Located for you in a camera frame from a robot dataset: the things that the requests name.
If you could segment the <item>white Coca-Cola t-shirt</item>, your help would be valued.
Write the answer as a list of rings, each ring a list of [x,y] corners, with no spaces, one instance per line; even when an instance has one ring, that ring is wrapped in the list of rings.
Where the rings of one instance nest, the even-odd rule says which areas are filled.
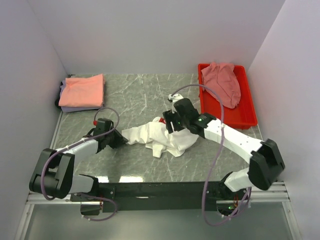
[[[146,124],[124,129],[121,134],[128,140],[129,145],[144,144],[147,149],[152,150],[155,158],[160,158],[165,152],[176,158],[180,157],[199,138],[188,129],[169,133],[165,120],[159,116]]]

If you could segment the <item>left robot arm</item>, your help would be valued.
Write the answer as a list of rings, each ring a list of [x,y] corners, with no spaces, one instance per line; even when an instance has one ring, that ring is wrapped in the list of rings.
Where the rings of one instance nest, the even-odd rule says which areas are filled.
[[[98,178],[75,174],[77,165],[107,146],[117,149],[128,140],[115,129],[114,122],[110,119],[99,118],[94,121],[94,125],[94,128],[74,143],[73,148],[65,146],[42,150],[29,181],[30,191],[41,194],[41,182],[44,182],[43,188],[49,198],[63,199],[69,194],[78,193],[82,193],[88,201],[99,197]]]

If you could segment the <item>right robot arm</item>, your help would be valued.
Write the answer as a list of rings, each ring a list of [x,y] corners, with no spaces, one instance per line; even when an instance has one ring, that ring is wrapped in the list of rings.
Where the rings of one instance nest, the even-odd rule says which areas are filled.
[[[172,109],[163,112],[166,128],[171,134],[184,129],[203,139],[222,144],[240,156],[249,167],[228,174],[219,187],[222,198],[230,200],[237,191],[256,187],[267,191],[285,169],[285,163],[275,141],[265,141],[235,130],[209,113],[199,113],[188,98],[169,95]]]

